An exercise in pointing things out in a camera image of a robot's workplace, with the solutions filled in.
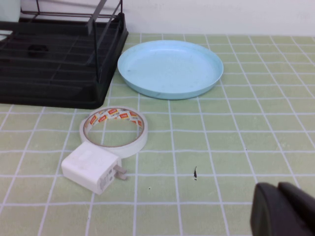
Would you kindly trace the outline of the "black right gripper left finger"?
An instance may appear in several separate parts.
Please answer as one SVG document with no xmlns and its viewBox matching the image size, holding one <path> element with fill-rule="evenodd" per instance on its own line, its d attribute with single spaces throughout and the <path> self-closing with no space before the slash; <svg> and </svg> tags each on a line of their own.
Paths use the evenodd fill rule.
<svg viewBox="0 0 315 236">
<path fill-rule="evenodd" d="M 278 186 L 266 182 L 260 182 L 255 186 L 250 225 L 254 236 L 315 234 L 315 229 L 309 229 Z"/>
</svg>

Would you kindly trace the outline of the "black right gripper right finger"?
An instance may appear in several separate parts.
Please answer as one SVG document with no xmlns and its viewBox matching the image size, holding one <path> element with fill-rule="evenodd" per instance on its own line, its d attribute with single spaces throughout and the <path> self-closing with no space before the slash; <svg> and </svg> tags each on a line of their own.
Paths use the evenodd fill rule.
<svg viewBox="0 0 315 236">
<path fill-rule="evenodd" d="M 315 199 L 289 182 L 280 182 L 278 189 L 284 194 L 294 211 L 309 229 L 315 228 Z"/>
</svg>

